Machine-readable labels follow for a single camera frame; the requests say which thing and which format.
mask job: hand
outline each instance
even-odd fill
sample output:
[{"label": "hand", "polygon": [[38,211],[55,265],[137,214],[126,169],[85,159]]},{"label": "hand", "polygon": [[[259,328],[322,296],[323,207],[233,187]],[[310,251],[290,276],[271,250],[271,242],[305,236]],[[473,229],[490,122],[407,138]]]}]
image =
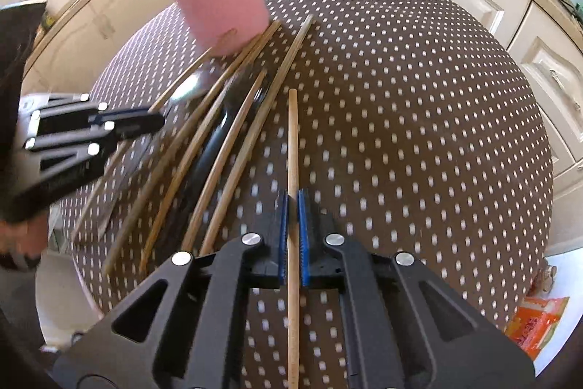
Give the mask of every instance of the hand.
[{"label": "hand", "polygon": [[0,254],[16,251],[35,258],[48,245],[48,211],[28,221],[9,224],[0,221]]}]

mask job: polka dot tablecloth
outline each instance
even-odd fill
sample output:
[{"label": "polka dot tablecloth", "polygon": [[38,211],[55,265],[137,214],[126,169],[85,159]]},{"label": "polka dot tablecloth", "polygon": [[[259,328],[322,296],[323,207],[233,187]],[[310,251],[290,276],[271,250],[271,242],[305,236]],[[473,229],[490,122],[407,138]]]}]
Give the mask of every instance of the polka dot tablecloth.
[{"label": "polka dot tablecloth", "polygon": [[[312,189],[342,233],[378,254],[412,252],[503,328],[541,263],[551,216],[550,147],[523,73],[485,28],[449,0],[265,1],[283,24],[257,60],[257,69],[264,66],[271,75],[305,16],[314,14],[316,21],[267,117],[217,247],[257,230],[277,190],[286,188],[286,98],[296,88],[300,186]],[[172,5],[116,55],[93,97],[112,107],[150,104],[196,56],[195,40]],[[204,68],[219,74],[229,61],[215,59]],[[74,245],[80,273],[105,312],[140,282],[142,245],[179,159],[152,195],[115,272],[105,278],[100,270],[107,249],[192,108],[172,106],[161,133],[151,142],[136,141]],[[69,230],[89,191],[86,186],[65,200]],[[98,242],[98,226],[113,199]],[[201,231],[215,204],[216,196]],[[165,257],[158,249],[150,271]],[[301,385],[345,387],[337,293],[307,292],[301,309]],[[246,387],[286,387],[285,315],[285,292],[252,292]]]}]

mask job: wooden dowel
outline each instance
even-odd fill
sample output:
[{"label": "wooden dowel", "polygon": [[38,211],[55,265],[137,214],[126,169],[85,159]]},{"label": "wooden dowel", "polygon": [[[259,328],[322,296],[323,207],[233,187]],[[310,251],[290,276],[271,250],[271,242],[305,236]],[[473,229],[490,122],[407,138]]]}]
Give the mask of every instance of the wooden dowel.
[{"label": "wooden dowel", "polygon": [[228,156],[231,153],[232,146],[235,143],[235,139],[237,139],[239,131],[243,127],[243,123],[245,122],[247,113],[249,113],[249,110],[251,109],[253,100],[255,100],[257,92],[259,91],[259,88],[261,88],[261,83],[265,78],[265,74],[266,70],[262,70],[260,72],[259,76],[253,83],[253,86],[249,90],[249,93],[247,94],[245,101],[243,101],[241,109],[239,109],[239,112],[237,113],[237,116],[235,117],[235,120],[233,121],[231,128],[228,130],[227,137],[225,138],[224,143],[219,150],[219,154],[217,155],[215,163],[213,164],[213,167],[209,172],[209,176],[206,179],[205,186],[203,187],[202,192],[200,192],[200,197],[198,198],[196,207],[194,208],[192,217],[190,219],[190,222],[188,223],[188,229],[184,235],[184,239],[181,246],[181,249],[183,251],[192,251],[194,241],[196,239],[196,234],[198,232],[198,229],[200,228],[200,223],[202,223],[202,215],[204,214],[206,207],[211,201],[213,192],[215,191],[216,185],[219,182],[221,172],[223,171],[224,165],[227,163]]},{"label": "wooden dowel", "polygon": [[170,210],[172,201],[174,200],[174,197],[176,196],[176,193],[178,192],[185,175],[190,170],[192,161],[196,157],[196,154],[200,150],[200,147],[205,141],[206,136],[208,136],[216,117],[219,115],[219,112],[222,109],[223,100],[227,94],[227,89],[228,86],[224,88],[223,91],[221,91],[221,93],[211,106],[211,109],[209,109],[209,112],[206,113],[205,118],[200,123],[199,127],[196,130],[196,134],[194,134],[194,137],[192,138],[190,144],[188,145],[188,148],[186,149],[186,152],[184,153],[182,160],[180,161],[179,167],[176,169],[176,173],[172,177],[172,181],[170,182],[166,194],[162,199],[160,208],[158,210],[158,214],[156,215],[156,219],[154,219],[154,223],[152,224],[152,227],[150,228],[150,233],[148,234],[148,239],[146,240],[146,243],[144,245],[144,252],[142,253],[139,268],[141,274],[144,274],[146,271],[146,265],[150,260],[150,254],[154,249],[154,244],[158,239],[160,229],[164,224],[164,220],[166,219],[166,215]]},{"label": "wooden dowel", "polygon": [[176,135],[170,147],[166,150],[166,153],[160,157],[160,161],[155,169],[151,172],[150,176],[144,187],[140,190],[136,201],[133,203],[132,208],[130,209],[129,214],[127,215],[121,229],[118,231],[116,235],[116,239],[109,249],[107,253],[107,258],[105,260],[102,273],[104,275],[108,275],[111,270],[113,269],[114,263],[117,260],[118,255],[121,252],[121,248],[123,247],[129,233],[137,223],[140,215],[142,214],[142,210],[148,204],[148,200],[150,195],[154,191],[157,183],[164,175],[164,172],[168,165],[174,159],[174,155],[180,148],[180,145],[187,139],[187,137],[192,133],[194,127],[198,123],[198,120],[202,116],[202,114],[208,109],[209,105],[214,100],[215,96],[220,92],[221,88],[231,77],[231,75],[239,68],[243,62],[246,60],[247,57],[257,54],[255,52],[260,52],[269,39],[273,36],[275,31],[279,28],[281,22],[279,20],[273,21],[272,24],[267,28],[267,30],[259,37],[255,37],[249,44],[241,51],[237,58],[235,58],[234,62],[225,70],[225,72],[219,77],[219,79],[215,82],[209,92],[206,94],[204,99],[200,102],[194,112],[189,116],[187,122],[182,126],[180,132]]},{"label": "wooden dowel", "polygon": [[[213,55],[213,52],[218,47],[221,47],[222,44],[226,40],[228,40],[235,32],[236,32],[236,30],[232,29],[232,30],[229,30],[228,32],[226,32],[225,34],[223,34],[221,36],[221,38],[219,38],[219,40],[215,46],[212,46],[211,48],[207,49],[206,52],[204,52],[202,55],[199,56],[199,58],[194,60],[194,62],[192,62],[190,64],[190,66],[188,68],[186,68],[179,75],[179,77],[176,78],[172,82],[172,84],[168,88],[166,88],[166,90],[158,97],[158,99],[154,102],[154,104],[152,106],[150,106],[150,109],[148,109],[148,112],[159,111],[162,108],[162,106],[164,106],[166,101],[168,101],[168,99],[170,99],[170,97],[174,94],[174,91],[176,91],[176,88],[178,88],[184,82],[185,79],[187,79],[197,69],[199,69],[199,67],[203,63],[205,63]],[[91,209],[91,207],[93,206],[93,203],[97,199],[97,195],[99,195],[101,193],[101,191],[103,190],[103,186],[105,185],[107,179],[113,173],[113,170],[115,169],[117,164],[121,161],[122,157],[128,151],[128,149],[130,148],[132,143],[133,143],[133,139],[123,141],[118,146],[118,148],[117,148],[116,152],[113,154],[113,156],[109,159],[109,162],[107,164],[107,167],[104,171],[103,176],[97,180],[97,182],[93,186],[93,189],[91,190],[91,194],[87,198],[87,201],[85,201],[85,205],[81,211],[81,215],[77,219],[77,223],[75,224],[75,228],[71,232],[71,236],[70,236],[71,242],[75,242],[75,239],[77,239],[77,236],[79,235],[79,232],[81,230],[81,226],[83,226],[83,223],[85,222],[85,220],[87,218],[89,210]]]},{"label": "wooden dowel", "polygon": [[[255,59],[261,53],[261,50],[267,44],[267,41],[269,41],[269,39],[273,36],[273,33],[275,33],[275,31],[278,29],[279,25],[280,25],[279,21],[275,21],[265,31],[265,34],[261,37],[261,41],[257,42],[257,44],[254,45],[252,51],[249,53],[248,56],[246,56],[246,58],[241,63],[240,67],[244,67],[244,66],[249,65],[255,61]],[[184,179],[186,173],[190,169],[190,166],[192,165],[194,158],[196,157],[198,151],[200,150],[201,145],[203,144],[203,142],[206,139],[206,136],[208,136],[208,133],[211,130],[213,122],[214,122],[214,120],[215,120],[215,118],[216,118],[217,114],[219,113],[220,108],[222,106],[225,93],[226,93],[226,90],[223,90],[222,94],[215,101],[215,103],[211,106],[211,109],[207,113],[205,119],[203,119],[202,124],[199,125],[199,127],[196,131],[196,134],[192,138],[190,144],[188,145],[188,148],[180,161],[179,167],[178,167],[176,173],[174,174],[172,181],[170,182],[170,185],[168,186],[168,189],[166,191],[164,198],[162,199],[162,202],[160,204],[160,208],[158,209],[158,213],[156,214],[156,219],[154,220],[154,223],[152,224],[152,227],[150,229],[150,233],[148,234],[148,239],[146,240],[146,243],[144,245],[144,252],[143,252],[142,258],[140,260],[140,269],[139,270],[140,270],[140,273],[142,273],[142,274],[144,274],[146,271],[146,266],[148,264],[148,260],[150,259],[150,255],[152,253],[152,250],[154,249],[154,245],[156,243],[156,240],[158,239],[160,229],[162,228],[162,225],[164,225],[164,220],[166,219],[166,216],[168,215],[168,211],[170,210],[170,206],[172,205],[172,201],[174,200],[174,197],[176,196],[176,193],[178,192],[180,185],[183,182],[183,179]]]},{"label": "wooden dowel", "polygon": [[300,380],[300,225],[297,220],[297,192],[299,190],[300,164],[297,136],[297,90],[289,90],[288,98],[287,381],[289,389],[298,389]]},{"label": "wooden dowel", "polygon": [[199,255],[201,256],[213,252],[215,239],[219,233],[220,225],[223,222],[225,215],[227,214],[228,205],[231,202],[232,195],[235,193],[235,188],[237,188],[237,184],[241,179],[241,175],[243,174],[247,160],[249,159],[253,147],[255,146],[255,142],[261,133],[261,128],[263,128],[263,124],[265,123],[265,119],[267,119],[269,110],[271,109],[271,106],[273,105],[273,102],[275,101],[275,98],[277,97],[279,90],[286,79],[287,72],[292,66],[291,64],[301,47],[301,43],[304,41],[304,38],[310,29],[313,19],[314,16],[310,14],[301,25],[296,38],[291,44],[291,47],[283,59],[282,64],[278,68],[278,72],[276,73],[275,78],[269,87],[269,91],[267,92],[263,103],[255,115],[255,119],[253,120],[251,127],[247,131],[245,140],[241,146],[241,150],[237,154],[237,159],[232,166],[231,173],[229,173],[227,182],[223,187],[221,198],[217,203],[217,207],[215,208],[215,212],[213,213],[213,217],[211,218],[211,222],[207,228],[205,239],[200,248]]}]

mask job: black handle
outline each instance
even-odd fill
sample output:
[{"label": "black handle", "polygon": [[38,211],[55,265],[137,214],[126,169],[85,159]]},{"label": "black handle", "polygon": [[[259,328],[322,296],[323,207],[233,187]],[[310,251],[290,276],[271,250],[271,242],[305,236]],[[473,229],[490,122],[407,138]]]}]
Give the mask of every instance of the black handle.
[{"label": "black handle", "polygon": [[180,243],[188,228],[190,213],[196,207],[200,193],[205,186],[206,178],[209,176],[220,148],[227,137],[228,130],[235,120],[235,115],[236,112],[232,113],[228,110],[223,112],[202,154],[191,166],[179,192],[176,194],[178,206],[168,212],[156,251],[162,260],[165,260],[176,249],[180,248]]},{"label": "black handle", "polygon": [[429,357],[432,389],[520,389],[534,381],[528,355],[439,276],[407,253],[391,261],[406,318],[419,329],[418,350]]},{"label": "black handle", "polygon": [[245,326],[243,309],[249,296],[241,276],[246,254],[256,251],[261,244],[260,236],[250,233],[229,241],[216,254],[188,359],[184,389],[238,387]]},{"label": "black handle", "polygon": [[378,290],[371,255],[358,241],[340,234],[326,237],[325,246],[342,261],[344,269],[346,288],[340,293],[340,302],[344,307],[349,388],[404,389],[399,349]]}]

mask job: person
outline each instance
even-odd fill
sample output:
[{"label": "person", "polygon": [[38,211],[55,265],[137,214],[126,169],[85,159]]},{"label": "person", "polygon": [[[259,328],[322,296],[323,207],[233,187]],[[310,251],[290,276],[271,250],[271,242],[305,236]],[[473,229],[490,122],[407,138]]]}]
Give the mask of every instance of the person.
[{"label": "person", "polygon": [[0,265],[14,268],[15,255],[28,261],[38,260],[48,245],[48,211],[21,223],[0,220]]}]

